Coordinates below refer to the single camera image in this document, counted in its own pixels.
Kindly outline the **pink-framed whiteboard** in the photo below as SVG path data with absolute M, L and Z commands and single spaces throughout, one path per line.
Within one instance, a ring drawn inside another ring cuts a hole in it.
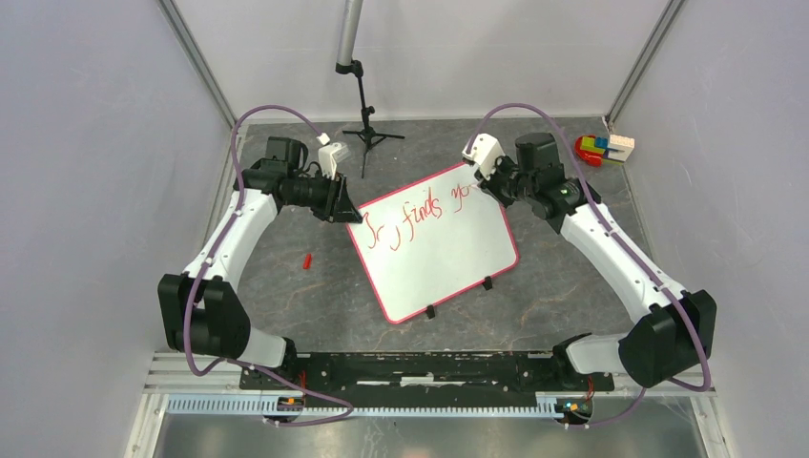
M 347 230 L 389 323 L 402 323 L 519 261 L 504 208 L 458 163 L 360 208 Z

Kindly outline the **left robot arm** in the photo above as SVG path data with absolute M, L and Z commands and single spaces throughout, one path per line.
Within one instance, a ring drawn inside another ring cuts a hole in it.
M 319 140 L 317 158 L 310 161 L 302 142 L 269 137 L 264 157 L 237 177 L 225 216 L 200 253 L 182 273 L 159 281 L 157 296 L 170 348 L 262 365 L 263 376 L 276 388 L 298 380 L 293 342 L 255 328 L 237 289 L 260 236 L 281 208 L 305 208 L 329 223 L 362 222 L 347 180 L 337 170 L 350 155 L 347 145 L 326 135 Z

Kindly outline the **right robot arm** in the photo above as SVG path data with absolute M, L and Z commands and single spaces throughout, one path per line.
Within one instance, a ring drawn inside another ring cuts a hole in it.
M 633 322 L 625 334 L 585 333 L 553 349 L 550 374 L 564 389 L 589 375 L 622 373 L 651 388 L 672 382 L 693 391 L 712 385 L 708 359 L 716 302 L 690 292 L 657 267 L 619 227 L 583 178 L 567 177 L 550 133 L 515 142 L 507 156 L 492 135 L 478 134 L 463 151 L 479 187 L 505 207 L 524 202 L 532 213 L 581 252 L 623 303 Z

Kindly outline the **colourful toy block stack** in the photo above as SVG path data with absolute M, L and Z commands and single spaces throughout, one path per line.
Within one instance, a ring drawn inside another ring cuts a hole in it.
M 605 163 L 624 164 L 632 154 L 635 140 L 622 135 L 607 137 L 582 135 L 574 142 L 574 151 L 586 164 L 601 167 Z

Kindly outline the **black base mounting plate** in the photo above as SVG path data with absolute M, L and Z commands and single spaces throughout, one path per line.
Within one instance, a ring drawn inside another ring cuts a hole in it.
M 612 376 L 577 374 L 549 351 L 311 352 L 276 372 L 361 407 L 527 406 L 538 393 L 614 389 Z

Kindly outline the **grey metal pole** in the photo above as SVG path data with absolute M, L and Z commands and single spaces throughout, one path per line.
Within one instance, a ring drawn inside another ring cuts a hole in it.
M 353 67 L 353 51 L 355 49 L 359 22 L 363 9 L 363 0 L 346 0 L 342 15 L 342 29 L 336 58 L 336 72 L 349 74 Z

